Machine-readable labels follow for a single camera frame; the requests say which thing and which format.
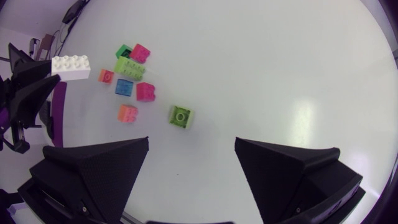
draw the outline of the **white tabletop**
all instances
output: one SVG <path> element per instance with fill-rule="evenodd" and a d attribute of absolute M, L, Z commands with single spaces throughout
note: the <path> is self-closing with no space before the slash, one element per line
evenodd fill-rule
<path fill-rule="evenodd" d="M 152 103 L 97 81 L 136 43 L 151 50 Z M 397 69 L 359 0 L 91 1 L 62 55 L 91 65 L 88 80 L 68 82 L 65 146 L 149 136 L 125 209 L 142 222 L 262 223 L 236 136 L 340 148 L 366 191 L 346 223 L 372 209 L 397 155 Z M 135 123 L 116 119 L 120 104 L 139 108 Z M 172 105 L 195 110 L 190 129 L 168 123 Z"/>

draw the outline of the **wall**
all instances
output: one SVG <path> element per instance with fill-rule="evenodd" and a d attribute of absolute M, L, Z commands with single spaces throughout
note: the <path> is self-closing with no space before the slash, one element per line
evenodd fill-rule
<path fill-rule="evenodd" d="M 0 27 L 0 56 L 8 58 L 8 43 L 11 42 L 19 50 L 29 51 L 29 41 L 38 36 L 27 35 L 21 32 Z"/>
<path fill-rule="evenodd" d="M 53 34 L 77 0 L 8 0 L 0 12 L 0 27 L 43 38 Z"/>
<path fill-rule="evenodd" d="M 10 63 L 0 61 L 0 76 L 3 78 L 3 80 L 5 78 L 9 78 L 10 74 L 11 74 Z"/>
<path fill-rule="evenodd" d="M 386 39 L 391 47 L 392 51 L 398 49 L 397 39 L 392 31 L 390 22 L 380 5 L 379 0 L 361 0 L 361 2 L 367 7 L 369 12 L 375 18 L 376 22 L 379 24 L 381 30 L 383 31 Z"/>

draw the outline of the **black cable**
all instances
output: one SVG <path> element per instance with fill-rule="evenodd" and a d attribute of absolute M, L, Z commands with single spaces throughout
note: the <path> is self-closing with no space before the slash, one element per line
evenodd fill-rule
<path fill-rule="evenodd" d="M 2 60 L 4 62 L 10 62 L 10 60 L 8 58 L 4 58 L 4 57 L 0 57 L 0 60 Z"/>
<path fill-rule="evenodd" d="M 82 9 L 80 10 L 79 14 L 76 16 L 76 19 L 70 24 L 70 27 L 68 28 L 67 36 L 63 39 L 63 41 L 61 41 L 62 45 L 60 46 L 60 50 L 59 50 L 58 54 L 57 54 L 57 51 L 55 51 L 55 54 L 57 54 L 57 56 L 59 56 L 61 54 L 61 51 L 63 49 L 63 45 L 64 45 L 65 41 L 67 41 L 67 38 L 68 38 L 70 32 L 72 31 L 73 27 L 75 26 L 77 20 L 79 19 L 80 14 L 83 12 L 84 8 L 87 6 L 87 4 L 90 1 L 91 0 L 87 0 L 87 1 L 84 2 L 84 5 L 83 5 Z"/>
<path fill-rule="evenodd" d="M 63 30 L 66 28 L 67 25 L 65 25 L 62 29 L 61 29 L 61 33 L 60 33 L 60 39 L 62 38 L 62 32 Z M 61 44 L 63 44 L 65 42 L 66 37 L 63 40 L 60 40 Z"/>
<path fill-rule="evenodd" d="M 55 32 L 52 34 L 52 36 L 55 36 L 55 34 L 57 34 L 57 32 L 60 32 L 60 30 L 55 31 Z M 46 56 L 46 59 L 47 59 L 47 57 L 50 57 L 50 58 L 51 58 L 51 46 L 52 46 L 52 44 L 50 45 L 49 54 Z"/>
<path fill-rule="evenodd" d="M 57 37 L 57 41 L 56 41 L 56 43 L 55 43 L 55 52 L 54 52 L 54 56 L 56 56 L 56 54 L 57 54 L 57 50 L 59 49 L 58 48 L 58 41 L 61 39 L 61 37 L 62 37 L 62 30 L 64 30 L 64 28 L 67 26 L 66 24 L 64 25 L 64 27 L 62 27 L 64 24 L 61 24 L 61 26 L 60 26 L 60 35 L 58 35 L 58 37 Z"/>

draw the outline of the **green lego brick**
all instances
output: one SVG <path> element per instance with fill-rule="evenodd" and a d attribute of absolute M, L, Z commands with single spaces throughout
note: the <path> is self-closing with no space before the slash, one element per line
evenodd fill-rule
<path fill-rule="evenodd" d="M 127 46 L 126 44 L 123 44 L 120 49 L 116 52 L 116 57 L 119 58 L 120 56 L 129 58 L 130 53 L 132 51 L 132 48 Z"/>
<path fill-rule="evenodd" d="M 194 111 L 182 106 L 173 106 L 169 123 L 178 127 L 188 129 L 191 126 Z"/>
<path fill-rule="evenodd" d="M 137 81 L 142 80 L 145 67 L 126 57 L 120 56 L 114 67 L 114 72 L 120 73 Z"/>

